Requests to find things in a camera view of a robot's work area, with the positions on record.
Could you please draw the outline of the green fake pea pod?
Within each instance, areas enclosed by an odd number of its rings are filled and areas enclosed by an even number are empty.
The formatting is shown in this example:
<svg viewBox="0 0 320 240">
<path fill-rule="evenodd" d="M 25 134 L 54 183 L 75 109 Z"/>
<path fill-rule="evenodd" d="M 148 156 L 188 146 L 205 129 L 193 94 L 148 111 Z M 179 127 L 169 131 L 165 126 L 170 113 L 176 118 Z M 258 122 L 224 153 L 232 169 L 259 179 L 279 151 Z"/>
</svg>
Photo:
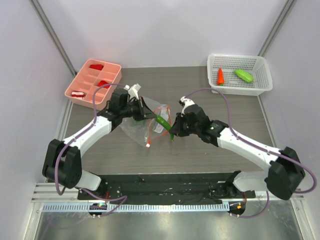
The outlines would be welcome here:
<svg viewBox="0 0 320 240">
<path fill-rule="evenodd" d="M 236 69 L 233 72 L 237 77 L 239 77 L 240 79 L 242 79 L 246 83 L 252 83 L 254 81 L 254 77 L 250 73 L 248 73 L 242 69 Z"/>
</svg>

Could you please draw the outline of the orange fake carrot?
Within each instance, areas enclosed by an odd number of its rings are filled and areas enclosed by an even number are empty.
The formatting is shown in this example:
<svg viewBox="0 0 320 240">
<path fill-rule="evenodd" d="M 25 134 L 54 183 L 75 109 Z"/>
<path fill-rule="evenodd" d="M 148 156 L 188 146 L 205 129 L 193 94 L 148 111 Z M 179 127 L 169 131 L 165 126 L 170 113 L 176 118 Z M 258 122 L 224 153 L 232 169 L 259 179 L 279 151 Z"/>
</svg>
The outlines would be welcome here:
<svg viewBox="0 0 320 240">
<path fill-rule="evenodd" d="M 224 75 L 223 75 L 223 70 L 221 68 L 218 69 L 217 73 L 217 85 L 218 86 L 223 86 L 225 83 Z"/>
</svg>

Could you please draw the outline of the clear orange zip top bag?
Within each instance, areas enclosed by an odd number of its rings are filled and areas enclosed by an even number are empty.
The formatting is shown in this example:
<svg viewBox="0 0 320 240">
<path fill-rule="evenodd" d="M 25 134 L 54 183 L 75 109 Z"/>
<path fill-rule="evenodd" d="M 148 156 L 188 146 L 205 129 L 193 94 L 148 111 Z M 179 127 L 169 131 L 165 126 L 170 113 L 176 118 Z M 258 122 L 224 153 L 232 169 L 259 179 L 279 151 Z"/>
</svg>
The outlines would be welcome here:
<svg viewBox="0 0 320 240">
<path fill-rule="evenodd" d="M 157 115 L 163 117 L 172 125 L 170 107 L 150 98 L 144 97 L 147 106 Z M 152 142 L 164 137 L 165 129 L 156 122 L 156 119 L 135 121 L 132 117 L 123 119 L 120 124 L 122 131 L 139 145 L 149 148 Z"/>
</svg>

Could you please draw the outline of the dark green fake chili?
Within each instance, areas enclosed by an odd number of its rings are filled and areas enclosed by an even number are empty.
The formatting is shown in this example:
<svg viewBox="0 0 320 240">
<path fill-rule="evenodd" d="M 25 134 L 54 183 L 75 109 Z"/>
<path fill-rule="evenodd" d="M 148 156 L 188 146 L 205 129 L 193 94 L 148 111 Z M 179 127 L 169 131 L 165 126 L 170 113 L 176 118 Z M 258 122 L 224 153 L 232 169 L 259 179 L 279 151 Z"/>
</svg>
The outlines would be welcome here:
<svg viewBox="0 0 320 240">
<path fill-rule="evenodd" d="M 158 115 L 155 120 L 158 124 L 160 124 L 165 129 L 164 135 L 169 135 L 170 140 L 173 142 L 174 135 L 170 133 L 172 126 L 160 115 Z"/>
</svg>

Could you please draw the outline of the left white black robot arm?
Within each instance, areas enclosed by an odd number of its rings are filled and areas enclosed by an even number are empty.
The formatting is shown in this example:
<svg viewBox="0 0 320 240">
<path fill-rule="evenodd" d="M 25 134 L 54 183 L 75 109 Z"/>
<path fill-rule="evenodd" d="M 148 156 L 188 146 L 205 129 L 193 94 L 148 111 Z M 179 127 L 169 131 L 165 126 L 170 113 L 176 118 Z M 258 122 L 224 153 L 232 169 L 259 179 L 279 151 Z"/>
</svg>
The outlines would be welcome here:
<svg viewBox="0 0 320 240">
<path fill-rule="evenodd" d="M 82 156 L 123 119 L 144 121 L 156 117 L 136 90 L 115 89 L 105 108 L 87 126 L 64 140 L 53 139 L 48 144 L 42 175 L 56 182 L 57 187 L 86 189 L 93 198 L 102 199 L 107 192 L 106 184 L 98 175 L 82 169 Z"/>
</svg>

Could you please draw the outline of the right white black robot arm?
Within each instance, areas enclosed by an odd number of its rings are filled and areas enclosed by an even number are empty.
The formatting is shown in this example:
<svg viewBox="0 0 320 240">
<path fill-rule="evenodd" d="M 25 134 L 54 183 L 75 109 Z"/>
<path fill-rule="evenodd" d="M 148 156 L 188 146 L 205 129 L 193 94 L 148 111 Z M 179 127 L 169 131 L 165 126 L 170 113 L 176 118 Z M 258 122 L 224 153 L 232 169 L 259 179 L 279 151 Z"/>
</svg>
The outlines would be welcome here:
<svg viewBox="0 0 320 240">
<path fill-rule="evenodd" d="M 169 132 L 177 137 L 197 135 L 203 142 L 234 152 L 260 167 L 260 171 L 237 172 L 226 184 L 226 193 L 233 198 L 247 191 L 269 191 L 281 200 L 289 200 L 306 175 L 294 149 L 278 149 L 246 137 L 222 121 L 209 119 L 197 104 L 177 113 Z"/>
</svg>

